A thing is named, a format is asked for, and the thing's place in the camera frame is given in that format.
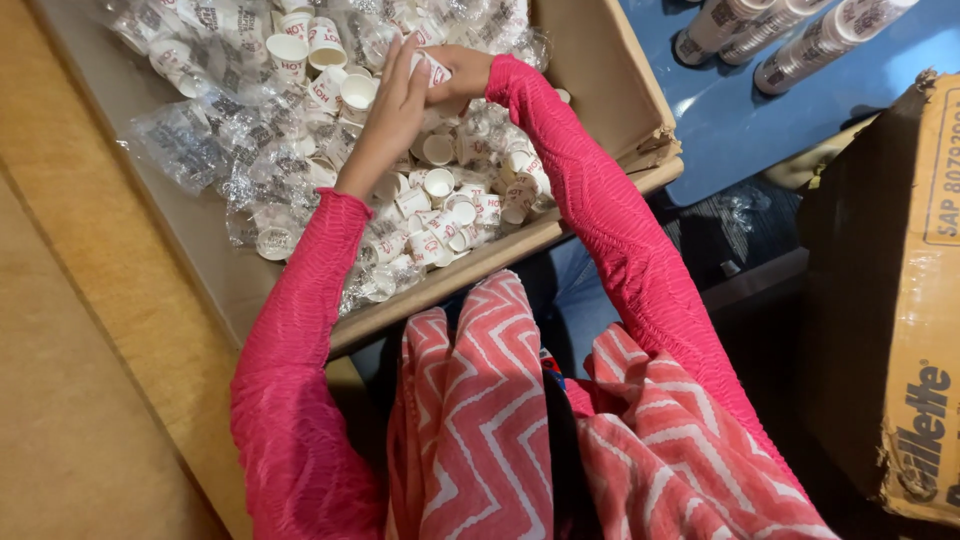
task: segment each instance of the blue surface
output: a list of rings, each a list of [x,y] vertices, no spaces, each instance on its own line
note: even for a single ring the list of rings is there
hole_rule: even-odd
[[[789,36],[748,64],[730,66],[714,56],[687,67],[673,55],[673,37],[701,4],[620,4],[677,119],[685,168],[666,192],[678,206],[706,199],[836,134],[844,122],[888,107],[925,68],[960,71],[960,0],[920,0],[877,37],[776,98],[754,88],[754,68]]]

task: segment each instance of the hand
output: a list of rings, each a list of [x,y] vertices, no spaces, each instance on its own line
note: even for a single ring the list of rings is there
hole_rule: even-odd
[[[445,110],[465,110],[471,99],[484,96],[493,65],[492,55],[460,45],[424,47],[423,52],[453,72],[449,81],[427,89],[427,105],[441,104]]]
[[[396,158],[413,144],[423,127],[423,104],[430,82],[429,63],[421,59],[410,74],[416,39],[400,45],[395,37],[387,53],[367,124],[337,176],[334,189],[365,200]]]

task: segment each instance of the person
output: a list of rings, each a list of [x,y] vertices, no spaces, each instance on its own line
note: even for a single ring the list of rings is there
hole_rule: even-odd
[[[453,74],[428,88],[424,61],[411,72],[415,47],[391,46],[366,127],[237,365],[231,430],[254,537],[835,538],[757,420],[679,254],[573,111],[530,66],[459,46],[426,49]],[[330,330],[372,214],[363,201],[424,106],[481,97],[530,136],[622,324],[592,336],[593,380],[557,382],[509,271],[467,295],[452,337],[438,307],[411,317],[384,489],[326,388]],[[580,524],[560,515],[577,485],[552,468],[565,453],[593,502]],[[576,533],[583,524],[594,530]]]

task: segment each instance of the jeans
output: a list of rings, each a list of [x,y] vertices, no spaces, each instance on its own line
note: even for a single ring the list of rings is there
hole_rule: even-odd
[[[510,267],[526,289],[527,300],[540,328],[540,344],[549,351],[565,377],[588,379],[584,359],[593,339],[610,323],[620,320],[611,304],[596,265],[579,238],[570,238]],[[453,329],[467,296],[460,291],[441,304]],[[396,359],[406,321],[392,325],[371,345],[351,353],[350,359],[368,386],[374,402],[389,410],[396,388]]]

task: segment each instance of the pink sleeve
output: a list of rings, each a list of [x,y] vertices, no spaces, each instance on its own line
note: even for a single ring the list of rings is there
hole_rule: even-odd
[[[386,506],[326,387],[330,329],[370,210],[320,190],[320,206],[253,324],[231,384],[254,538],[375,538]]]
[[[616,161],[540,73],[511,56],[493,61],[487,100],[509,109],[510,119],[530,136],[561,215],[593,257],[634,341],[651,354],[669,352],[789,472],[756,418],[680,254]]]

